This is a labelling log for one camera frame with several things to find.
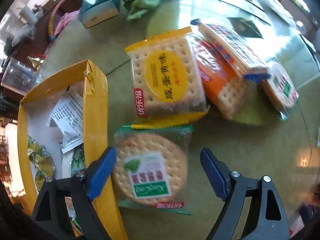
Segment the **green round cracker packet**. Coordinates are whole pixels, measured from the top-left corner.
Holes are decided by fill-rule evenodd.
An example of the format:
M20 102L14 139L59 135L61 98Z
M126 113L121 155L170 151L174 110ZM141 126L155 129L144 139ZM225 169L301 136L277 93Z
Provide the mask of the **green round cracker packet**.
M191 125L118 129L112 177L117 206L190 215L186 197L192 132Z

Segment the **blue edged cracker packet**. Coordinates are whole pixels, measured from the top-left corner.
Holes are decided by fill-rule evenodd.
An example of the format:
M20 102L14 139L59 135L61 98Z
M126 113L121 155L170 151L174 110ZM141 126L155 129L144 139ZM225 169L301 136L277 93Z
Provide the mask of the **blue edged cracker packet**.
M270 78L270 68L246 43L245 39L222 23L204 23L191 20L199 32L227 61L238 77L255 83Z

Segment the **yellow square cracker packet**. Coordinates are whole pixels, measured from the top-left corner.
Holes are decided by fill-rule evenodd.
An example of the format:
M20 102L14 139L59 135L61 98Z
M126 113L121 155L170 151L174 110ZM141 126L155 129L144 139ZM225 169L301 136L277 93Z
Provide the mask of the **yellow square cracker packet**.
M172 30L125 48L131 60L134 129L160 129L195 122L209 110L191 27Z

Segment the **small green candy packet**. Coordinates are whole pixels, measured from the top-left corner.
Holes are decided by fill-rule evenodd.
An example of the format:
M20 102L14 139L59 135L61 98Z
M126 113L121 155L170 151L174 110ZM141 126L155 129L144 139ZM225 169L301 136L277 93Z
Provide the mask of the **small green candy packet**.
M55 164L51 154L35 139L28 135L27 155L35 168L34 183L40 192L45 179L55 175Z

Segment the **yellow cardboard tray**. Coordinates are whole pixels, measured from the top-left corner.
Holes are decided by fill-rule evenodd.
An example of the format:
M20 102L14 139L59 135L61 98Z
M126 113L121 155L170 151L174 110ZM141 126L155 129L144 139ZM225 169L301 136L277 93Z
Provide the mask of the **yellow cardboard tray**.
M83 98L84 142L62 153L62 133L57 127L48 127L49 116L64 91L72 87ZM20 102L18 111L18 157L26 198L33 209L40 192L34 183L35 168L27 155L28 135L42 145L52 156L55 179L70 178L100 158L108 145L108 84L106 75L89 60L81 61L46 78L34 87ZM116 206L111 175L99 197L92 205L110 239L127 239L127 234ZM56 239L39 227L31 216L24 223L24 235L29 239Z

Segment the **clear green white packet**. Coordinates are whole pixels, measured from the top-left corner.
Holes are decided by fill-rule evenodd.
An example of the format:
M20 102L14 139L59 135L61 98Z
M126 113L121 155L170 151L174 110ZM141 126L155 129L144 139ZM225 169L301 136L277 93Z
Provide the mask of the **clear green white packet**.
M61 131L63 154L84 142L83 98L75 89L68 87L64 91L49 116L47 126Z

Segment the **orange cracker packet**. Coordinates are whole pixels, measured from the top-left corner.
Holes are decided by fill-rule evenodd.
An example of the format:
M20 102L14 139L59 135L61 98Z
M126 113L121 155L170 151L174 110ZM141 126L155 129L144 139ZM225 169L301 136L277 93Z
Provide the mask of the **orange cracker packet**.
M188 40L193 48L206 97L226 118L231 119L244 104L247 83L238 77L206 41L191 33Z

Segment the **clear plastic container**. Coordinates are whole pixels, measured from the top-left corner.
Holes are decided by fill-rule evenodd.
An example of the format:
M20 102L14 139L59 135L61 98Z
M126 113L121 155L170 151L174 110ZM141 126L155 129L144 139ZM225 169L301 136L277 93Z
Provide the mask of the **clear plastic container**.
M38 85L39 74L20 61L11 58L5 67L1 86L25 96Z

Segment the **pink hula hoop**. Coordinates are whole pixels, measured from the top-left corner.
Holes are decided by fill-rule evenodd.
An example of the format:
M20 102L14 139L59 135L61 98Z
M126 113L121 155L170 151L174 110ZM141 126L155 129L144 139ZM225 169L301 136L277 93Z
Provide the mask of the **pink hula hoop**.
M63 10L61 7L67 1L68 0L59 0L53 6L52 13L49 16L48 23L47 23L47 34L48 34L48 39L50 43L56 40L56 36L54 33L55 33L57 23L59 22L57 18L62 17L62 15L65 13L65 10Z

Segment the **small dark green packet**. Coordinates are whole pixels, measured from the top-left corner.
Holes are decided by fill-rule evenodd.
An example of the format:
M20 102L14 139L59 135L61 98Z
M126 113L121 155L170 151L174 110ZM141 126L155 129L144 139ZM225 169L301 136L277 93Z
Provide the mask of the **small dark green packet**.
M263 38L261 32L252 20L242 17L229 17L233 29L242 37Z

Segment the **pink cloth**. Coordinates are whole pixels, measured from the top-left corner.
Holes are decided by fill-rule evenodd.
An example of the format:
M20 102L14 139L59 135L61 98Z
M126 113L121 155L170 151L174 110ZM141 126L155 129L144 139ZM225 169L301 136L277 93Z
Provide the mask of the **pink cloth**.
M63 31L63 29L65 29L65 27L74 19L77 19L79 17L79 12L80 10L76 10L73 12L67 12L65 13L59 20L55 31L54 31L54 36L58 37L61 33L61 31Z

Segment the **blue tissue box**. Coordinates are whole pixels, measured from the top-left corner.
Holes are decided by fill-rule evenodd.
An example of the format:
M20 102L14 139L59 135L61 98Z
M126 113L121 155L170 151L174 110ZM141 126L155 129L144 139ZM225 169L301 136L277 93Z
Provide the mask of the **blue tissue box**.
M119 15L120 0L82 0L79 21L89 29Z

